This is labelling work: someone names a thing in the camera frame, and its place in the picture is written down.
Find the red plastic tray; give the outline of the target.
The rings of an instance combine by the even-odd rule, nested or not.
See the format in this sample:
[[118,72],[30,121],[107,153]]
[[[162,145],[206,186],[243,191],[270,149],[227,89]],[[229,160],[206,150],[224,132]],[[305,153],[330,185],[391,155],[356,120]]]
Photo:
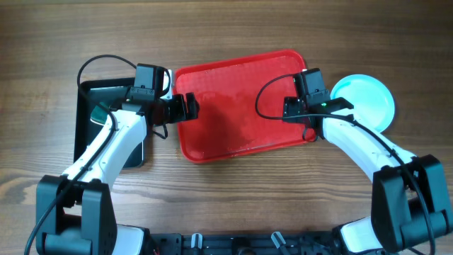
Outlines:
[[206,163],[314,141],[312,129],[280,120],[285,97],[296,94],[291,75],[304,69],[294,50],[179,69],[175,93],[194,93],[200,105],[196,120],[178,124],[185,158]]

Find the green yellow sponge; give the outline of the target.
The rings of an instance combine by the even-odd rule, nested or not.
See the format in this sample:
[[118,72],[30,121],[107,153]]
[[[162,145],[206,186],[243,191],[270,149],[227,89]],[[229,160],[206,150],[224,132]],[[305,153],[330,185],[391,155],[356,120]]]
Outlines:
[[95,108],[91,111],[90,121],[97,125],[104,126],[107,121],[108,113],[105,112],[99,106],[95,106]]

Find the light blue plate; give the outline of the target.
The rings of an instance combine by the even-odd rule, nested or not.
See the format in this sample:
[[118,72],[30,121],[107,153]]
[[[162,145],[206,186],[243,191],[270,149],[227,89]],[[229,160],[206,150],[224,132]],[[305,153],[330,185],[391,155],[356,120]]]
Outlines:
[[383,132],[392,123],[396,107],[390,90],[380,80],[365,74],[342,78],[333,87],[331,99],[344,98],[367,122]]

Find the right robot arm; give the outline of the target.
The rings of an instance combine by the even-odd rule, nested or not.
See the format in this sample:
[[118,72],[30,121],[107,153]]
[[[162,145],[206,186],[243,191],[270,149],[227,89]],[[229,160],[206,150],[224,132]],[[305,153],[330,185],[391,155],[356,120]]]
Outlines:
[[284,99],[288,123],[304,123],[341,148],[372,182],[371,215],[343,225],[352,253],[383,249],[396,253],[452,233],[452,206],[440,161],[417,157],[377,132],[344,98],[308,106]]

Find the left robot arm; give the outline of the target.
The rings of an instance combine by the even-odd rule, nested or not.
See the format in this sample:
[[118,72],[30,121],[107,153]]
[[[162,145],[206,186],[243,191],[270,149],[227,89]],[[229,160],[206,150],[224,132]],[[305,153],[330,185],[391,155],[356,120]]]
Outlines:
[[106,122],[85,152],[61,176],[40,180],[36,226],[24,252],[34,244],[39,254],[155,254],[149,229],[117,223],[110,189],[149,126],[194,120],[199,110],[193,93],[119,99],[106,108]]

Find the black water tray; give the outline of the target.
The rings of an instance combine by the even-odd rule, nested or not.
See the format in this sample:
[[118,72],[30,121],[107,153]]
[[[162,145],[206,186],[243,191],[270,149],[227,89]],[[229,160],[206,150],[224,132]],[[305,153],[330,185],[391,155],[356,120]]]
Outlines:
[[[84,81],[81,88],[97,102],[111,103],[124,95],[127,87],[134,84],[134,78],[103,79]],[[88,145],[101,131],[102,125],[91,121],[91,113],[95,104],[87,101],[80,93],[76,105],[76,129],[74,142],[74,162],[85,152]],[[144,143],[138,144],[128,157],[124,169],[140,167],[144,163]]]

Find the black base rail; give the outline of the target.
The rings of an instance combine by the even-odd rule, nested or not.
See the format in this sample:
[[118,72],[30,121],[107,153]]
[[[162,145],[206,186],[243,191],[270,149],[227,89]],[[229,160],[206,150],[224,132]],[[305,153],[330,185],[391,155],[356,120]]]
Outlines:
[[195,233],[152,234],[155,254],[162,255],[232,255],[233,249],[249,249],[254,254],[338,254],[330,232],[302,234],[213,235]]

